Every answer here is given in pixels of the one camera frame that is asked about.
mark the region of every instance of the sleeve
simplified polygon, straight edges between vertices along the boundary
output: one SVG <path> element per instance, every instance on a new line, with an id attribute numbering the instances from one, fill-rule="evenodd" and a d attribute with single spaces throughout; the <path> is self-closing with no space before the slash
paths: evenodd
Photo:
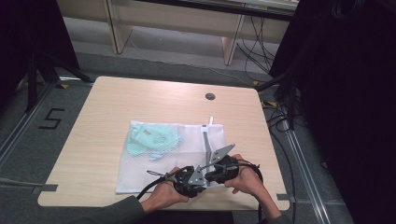
<path id="1" fill-rule="evenodd" d="M 267 224 L 291 224 L 290 219 L 285 214 L 282 214 L 280 217 L 268 222 Z"/>
<path id="2" fill-rule="evenodd" d="M 67 224 L 134 223 L 145 215 L 142 205 L 134 196 L 94 211 Z"/>

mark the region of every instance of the light blue cloth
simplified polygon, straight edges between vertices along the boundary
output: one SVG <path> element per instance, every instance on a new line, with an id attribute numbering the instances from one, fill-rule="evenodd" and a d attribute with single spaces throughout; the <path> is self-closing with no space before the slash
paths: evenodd
<path id="1" fill-rule="evenodd" d="M 134 123 L 127 138 L 127 149 L 132 156 L 151 151 L 149 159 L 158 160 L 181 142 L 177 131 L 167 126 Z"/>

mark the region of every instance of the table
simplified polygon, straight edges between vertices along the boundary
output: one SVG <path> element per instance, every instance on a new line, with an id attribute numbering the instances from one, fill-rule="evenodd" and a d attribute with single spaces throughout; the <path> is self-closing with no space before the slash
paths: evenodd
<path id="1" fill-rule="evenodd" d="M 215 100 L 205 95 L 213 93 Z M 130 121 L 224 125 L 231 154 L 261 165 L 264 183 L 280 210 L 289 201 L 258 94 L 253 89 L 120 77 L 99 77 L 81 109 L 46 184 L 56 191 L 41 192 L 42 206 L 105 206 L 129 196 L 115 193 L 120 155 Z M 255 210 L 250 195 L 232 189 L 207 189 L 176 210 Z"/>

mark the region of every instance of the metal rail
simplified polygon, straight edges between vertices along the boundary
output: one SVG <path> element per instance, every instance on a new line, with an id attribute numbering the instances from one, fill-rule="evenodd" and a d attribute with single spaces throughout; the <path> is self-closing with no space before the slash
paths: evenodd
<path id="1" fill-rule="evenodd" d="M 286 114 L 286 109 L 281 107 L 284 114 Z M 289 129 L 289 124 L 286 120 L 283 121 L 283 126 L 288 134 L 289 143 L 291 146 L 291 150 L 294 154 L 294 158 L 297 160 L 298 168 L 302 174 L 302 178 L 309 196 L 309 199 L 312 202 L 312 206 L 314 207 L 315 214 L 317 215 L 319 224 L 330 224 L 329 214 L 326 209 L 326 205 L 324 204 L 319 192 L 317 185 L 315 184 L 314 178 L 311 175 L 311 171 L 308 167 L 308 164 L 305 160 L 304 153 L 300 148 L 300 144 L 298 142 L 297 136 L 294 130 Z"/>
<path id="2" fill-rule="evenodd" d="M 54 89 L 54 87 L 55 83 L 48 83 L 44 86 L 44 88 L 38 95 L 38 101 L 36 102 L 34 107 L 32 107 L 29 112 L 26 112 L 22 116 L 21 120 L 15 126 L 14 130 L 11 132 L 11 134 L 8 135 L 6 141 L 3 143 L 2 146 L 0 146 L 0 168 L 4 165 L 15 146 L 20 142 L 21 137 L 29 128 L 29 125 L 35 117 L 38 109 L 44 102 L 45 98 Z"/>
<path id="3" fill-rule="evenodd" d="M 225 12 L 225 13 L 232 13 L 238 15 L 246 15 L 246 16 L 253 16 L 253 17 L 260 17 L 260 18 L 267 18 L 279 21 L 295 21 L 295 22 L 312 22 L 312 18 L 305 18 L 305 17 L 295 17 L 293 13 L 288 11 L 285 12 L 271 12 L 265 11 L 260 8 L 255 7 L 243 7 L 243 6 L 236 6 L 230 4 L 222 4 L 219 2 L 214 1 L 198 1 L 198 0 L 135 0 L 137 2 L 148 2 L 148 3 L 155 3 L 155 4 L 163 4 L 168 6 L 175 6 L 175 7 L 190 7 L 190 8 L 197 8 L 197 9 L 204 9 L 209 11 L 218 11 L 218 12 Z"/>

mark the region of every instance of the white mesh bag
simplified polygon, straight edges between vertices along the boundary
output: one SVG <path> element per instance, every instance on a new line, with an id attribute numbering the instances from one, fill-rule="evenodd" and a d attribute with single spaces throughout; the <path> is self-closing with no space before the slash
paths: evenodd
<path id="1" fill-rule="evenodd" d="M 175 166 L 205 166 L 208 152 L 225 146 L 221 124 L 184 125 L 132 120 L 120 157 L 116 192 L 140 192 L 158 179 L 157 175 L 147 171 L 165 174 Z"/>

